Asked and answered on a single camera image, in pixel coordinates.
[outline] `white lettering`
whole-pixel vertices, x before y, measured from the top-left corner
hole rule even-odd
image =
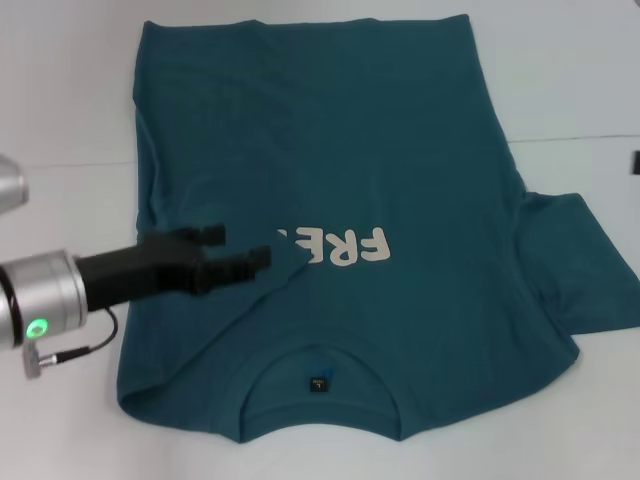
[[[313,253],[313,258],[309,260],[309,263],[322,262],[324,260],[322,229],[313,227],[298,227],[296,229],[296,233],[298,235],[309,237],[308,240],[296,240],[296,243],[298,245],[300,245],[302,248],[306,248],[307,250],[311,250],[311,253]]]
[[[379,262],[391,257],[391,251],[380,227],[373,229],[373,238],[363,238],[360,243],[364,248],[375,248],[375,252],[362,252],[360,256],[369,262]]]
[[[344,238],[345,242],[333,233],[327,235],[327,242],[335,247],[329,258],[331,258],[334,265],[339,267],[346,267],[358,261],[358,241],[356,240],[355,232],[347,230],[344,232]]]

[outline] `white surface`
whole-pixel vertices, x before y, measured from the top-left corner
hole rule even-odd
[[[0,150],[29,166],[32,201],[0,217],[0,261],[133,241],[130,97],[145,19],[188,25],[463,12],[472,15],[510,140],[640,134],[640,9],[632,0],[2,0]],[[640,137],[512,148],[532,190],[582,193],[640,273],[640,177],[629,175]],[[41,349],[93,343],[108,328],[97,317]],[[19,354],[3,353],[0,478],[637,480],[640,329],[577,341],[581,360],[539,394],[403,443],[305,426],[238,446],[152,427],[115,403],[117,346],[33,383],[22,377]]]

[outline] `teal t-shirt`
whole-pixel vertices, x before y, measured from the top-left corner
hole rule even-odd
[[[253,283],[131,305],[118,399],[238,442],[402,440],[530,395],[571,335],[640,324],[579,195],[525,190],[467,16],[160,27],[134,88],[138,230],[224,223]]]

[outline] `metal cylinder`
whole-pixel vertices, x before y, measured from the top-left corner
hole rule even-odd
[[[0,214],[27,202],[29,189],[20,167],[0,155]]]
[[[84,283],[74,260],[65,251],[15,260],[2,267],[19,311],[22,331],[16,338],[49,337],[84,325]]]
[[[0,285],[0,352],[13,348],[15,341],[9,302]]]

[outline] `cable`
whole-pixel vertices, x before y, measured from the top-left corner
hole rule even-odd
[[[53,359],[53,362],[51,362],[53,365],[59,365],[64,362],[68,362],[69,360],[89,355],[90,353],[106,347],[114,338],[116,338],[116,335],[118,334],[118,317],[116,317],[115,313],[113,313],[113,311],[109,307],[105,308],[104,310],[105,312],[107,312],[107,314],[109,314],[109,317],[111,317],[111,321],[113,322],[113,330],[111,331],[111,334],[103,342],[100,342],[94,347],[90,347],[87,345],[80,348],[74,348],[72,350],[64,350],[62,352],[57,352],[53,355],[50,355],[51,359]]]
[[[105,308],[104,311],[107,312],[107,314],[109,314],[109,316],[111,317],[111,321],[113,322],[113,330],[111,331],[111,335],[109,335],[104,342],[100,342],[95,347],[90,347],[89,348],[90,353],[93,353],[109,345],[113,341],[113,339],[116,338],[116,335],[118,334],[118,317],[116,317],[116,314],[113,313],[113,310],[111,310],[111,308],[109,307]]]

